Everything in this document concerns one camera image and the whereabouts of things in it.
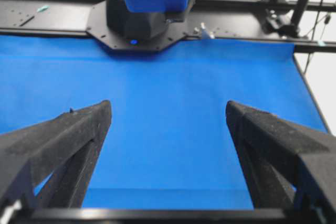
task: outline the cable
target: cable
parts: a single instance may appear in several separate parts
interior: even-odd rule
[[[323,2],[324,2],[324,0],[321,0],[321,1],[320,1],[320,5],[319,5],[319,7],[322,6]],[[313,28],[313,34],[312,34],[312,36],[311,36],[311,40],[312,40],[312,41],[314,41],[314,38],[315,38],[316,26],[317,26],[318,21],[319,21],[320,13],[321,13],[321,11],[319,10],[319,11],[317,12],[317,16],[316,16],[316,20],[315,20],[315,25],[314,25],[314,28]],[[306,73],[307,73],[309,64],[310,64],[310,62],[311,62],[311,56],[312,56],[312,55],[313,55],[312,53],[308,54],[308,58],[307,58],[307,62],[306,62],[306,67],[305,67],[305,69],[304,69],[303,74],[306,74]]]
[[[321,23],[327,16],[328,14],[325,14],[322,18],[320,18],[319,21],[317,22],[317,25]],[[307,37],[313,30],[314,30],[314,26],[304,35],[304,37]]]

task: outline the black frame bar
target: black frame bar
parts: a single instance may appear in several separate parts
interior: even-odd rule
[[[25,1],[51,1],[57,3],[73,3],[74,5],[81,4],[85,6],[94,5],[103,0],[25,0]],[[288,12],[295,9],[297,6],[296,1],[288,2],[278,2],[277,0],[270,0],[267,2],[259,0],[196,0],[196,4],[193,8],[194,12],[199,10],[208,10],[210,13],[216,15],[221,15],[228,10],[235,9],[240,12],[251,12],[256,13],[258,17],[261,17],[262,21],[265,19],[266,14],[264,13],[266,9],[275,10],[279,12]],[[326,3],[320,6],[320,3],[309,2],[307,6],[309,11],[321,11],[321,12],[336,12],[336,5],[333,3]],[[81,37],[87,38],[88,34],[85,32],[85,29],[31,29],[31,28],[10,28],[10,27],[1,27],[0,34],[12,34],[12,35],[23,35],[23,36],[44,36],[44,37]],[[235,35],[225,35],[222,34],[217,36],[217,38],[235,38]],[[336,52],[336,41],[327,41],[325,46],[321,46],[317,41],[309,41],[307,39],[289,39],[289,38],[280,38],[274,36],[263,37],[248,37],[241,36],[238,37],[242,40],[251,40],[251,41],[261,41],[261,42],[292,42],[296,45],[295,52]],[[186,39],[199,39],[199,37],[192,34],[192,31],[189,31],[189,34]],[[305,77],[302,74],[295,58],[295,64],[298,68],[299,73],[303,81],[305,82],[307,89],[318,109],[321,118],[326,126],[326,129],[330,131],[316,100],[311,93],[311,90],[307,84]],[[90,153],[90,143],[87,144],[82,149],[82,152],[85,155]],[[251,150],[245,150],[248,155],[245,155],[250,158],[250,162],[254,164],[251,173],[254,173],[254,176],[260,176],[260,183],[254,185],[254,191],[259,191],[259,194],[252,195],[255,198],[256,207],[266,207],[273,206],[276,208],[286,208],[291,205],[294,201],[293,191],[291,190],[289,183],[280,175],[273,167],[270,167],[270,164],[260,160],[258,155]],[[62,185],[63,191],[66,191],[67,184],[62,183],[64,177],[65,169],[72,169],[72,161],[68,161],[63,168],[60,168],[54,173],[53,178],[49,181],[48,185],[54,189],[54,185]],[[274,188],[268,183],[264,183],[265,180],[262,178],[271,178],[274,181],[271,182],[272,185],[276,184],[277,188],[283,189],[279,194],[287,195],[287,197],[282,200],[279,199],[279,195],[271,194],[271,197],[266,198],[263,194],[262,189],[267,188],[267,192],[275,192]],[[50,195],[47,188],[44,188],[40,192],[41,199],[40,206],[49,206],[49,207],[74,207],[78,205],[77,203],[71,203],[71,199],[57,199],[54,198],[55,195]],[[58,202],[67,202],[66,206],[64,204],[59,204]],[[18,216],[13,220],[13,223],[36,223],[36,222],[45,222],[50,223],[53,221],[58,221],[59,223],[81,223],[83,220],[91,221],[91,223],[115,223],[115,221],[126,221],[126,222],[152,222],[152,223],[173,223],[173,222],[220,222],[227,223],[234,221],[234,223],[317,223],[318,216],[314,210],[280,210],[280,209],[259,209],[255,211],[113,211],[113,210],[78,210],[78,209],[42,209],[35,211],[22,211]]]

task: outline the black metal plate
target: black metal plate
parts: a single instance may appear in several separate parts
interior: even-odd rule
[[[187,35],[186,21],[171,23],[168,30],[151,40],[137,40],[134,45],[130,39],[121,37],[107,26],[105,1],[92,7],[87,32],[113,50],[161,51],[183,39]]]

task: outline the metal frame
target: metal frame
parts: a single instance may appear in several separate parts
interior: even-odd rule
[[[89,38],[86,33],[86,23],[78,22],[73,24],[66,19],[69,12],[76,14],[76,11],[82,10],[83,12],[89,12],[92,5],[97,4],[103,0],[0,0],[0,34],[7,35],[21,35],[21,36],[43,36],[43,37],[78,37]],[[68,12],[64,12],[61,8],[55,8],[57,15],[51,15],[48,18],[42,16],[41,19],[35,17],[30,22],[22,27],[13,27],[11,24],[11,17],[5,15],[1,17],[2,11],[8,8],[10,4],[15,4],[23,11],[30,13],[34,12],[36,6],[42,3],[52,3],[58,7],[68,7]],[[196,0],[196,4],[190,13],[189,27],[186,33],[185,39],[193,40],[199,39],[200,34],[194,31],[194,28],[200,24],[200,22],[206,21],[207,27],[213,29],[217,38],[235,38],[241,40],[261,41],[261,42],[291,42],[294,43],[295,52],[311,53],[311,52],[336,52],[336,41],[327,41],[325,46],[320,46],[317,41],[309,41],[307,39],[292,39],[283,38],[277,33],[268,33],[262,29],[262,24],[266,20],[267,13],[265,10],[275,10],[277,12],[286,13],[292,9],[295,9],[297,2],[284,1],[284,0]],[[335,4],[327,3],[320,6],[317,2],[310,2],[307,10],[309,11],[322,11],[322,12],[336,12]],[[51,26],[51,20],[61,20],[66,26]],[[239,30],[239,24],[245,21],[250,25],[250,31]],[[293,58],[298,71],[311,95],[313,102],[318,109],[321,118],[326,126],[328,132],[330,129],[319,109],[318,104],[309,88],[309,85],[300,70],[298,63]],[[263,166],[263,163],[258,161],[258,158],[254,157],[255,164]],[[284,198],[276,203],[273,207],[285,208],[289,202],[293,201],[293,192],[289,187],[289,183],[274,170],[269,164],[264,163],[265,166],[269,166],[271,175],[263,173],[265,170],[261,169],[257,171],[259,175],[265,175],[266,178],[273,179],[278,188],[282,187],[283,192],[287,192],[288,198]],[[56,174],[62,174],[62,170],[59,170]],[[256,184],[255,190],[262,184]],[[265,198],[260,190],[259,193],[253,196],[255,206],[265,207],[270,206],[274,202],[273,198]],[[51,204],[50,206],[60,206],[58,204]],[[75,209],[41,209],[32,212],[24,211],[20,212],[13,223],[40,223],[40,222],[52,222],[58,220],[61,222],[67,222],[71,220],[71,223],[81,223],[83,220],[91,221],[90,223],[115,223],[115,221],[126,222],[152,222],[152,223],[175,223],[175,222],[230,222],[235,223],[319,223],[320,216],[315,210],[281,210],[281,209],[259,209],[255,211],[112,211],[112,210],[75,210]]]

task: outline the blue tabletop surface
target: blue tabletop surface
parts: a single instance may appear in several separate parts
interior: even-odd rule
[[[0,132],[108,99],[113,119],[84,207],[250,209],[227,101],[326,131],[293,45],[182,41],[159,54],[93,39],[0,36]]]

